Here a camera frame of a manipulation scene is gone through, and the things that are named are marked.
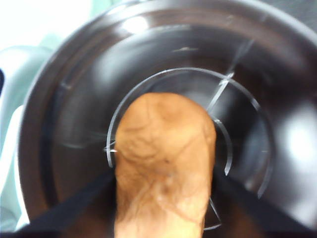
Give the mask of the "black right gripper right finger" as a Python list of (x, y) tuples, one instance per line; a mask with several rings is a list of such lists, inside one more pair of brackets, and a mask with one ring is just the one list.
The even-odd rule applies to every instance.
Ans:
[(272, 204), (258, 199), (240, 183), (213, 171), (212, 201), (220, 227), (204, 232), (206, 238), (315, 238), (317, 232), (306, 228)]

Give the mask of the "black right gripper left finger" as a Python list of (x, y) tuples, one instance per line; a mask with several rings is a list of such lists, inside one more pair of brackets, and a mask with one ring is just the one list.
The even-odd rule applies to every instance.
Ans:
[(115, 176), (111, 171), (32, 220), (17, 237), (113, 238), (115, 207)]

